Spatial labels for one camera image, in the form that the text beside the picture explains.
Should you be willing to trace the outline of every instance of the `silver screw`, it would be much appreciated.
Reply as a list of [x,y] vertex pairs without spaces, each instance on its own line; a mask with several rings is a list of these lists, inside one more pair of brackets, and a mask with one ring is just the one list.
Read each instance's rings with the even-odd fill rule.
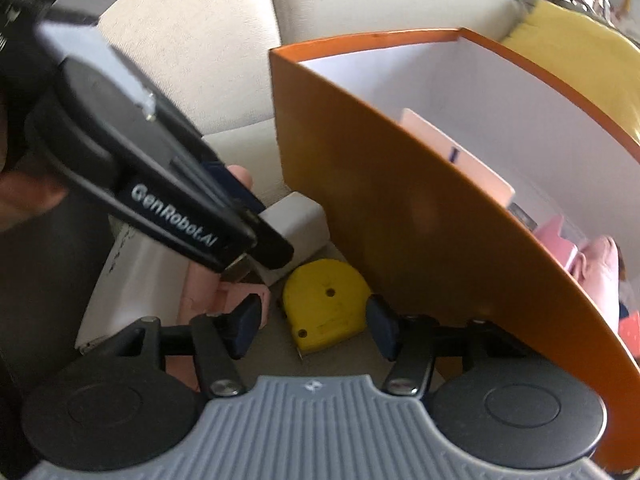
[[234,397],[240,393],[240,384],[231,379],[220,379],[211,385],[211,392],[218,397]]
[[406,378],[391,379],[386,389],[392,395],[403,397],[418,393],[418,386],[411,379]]

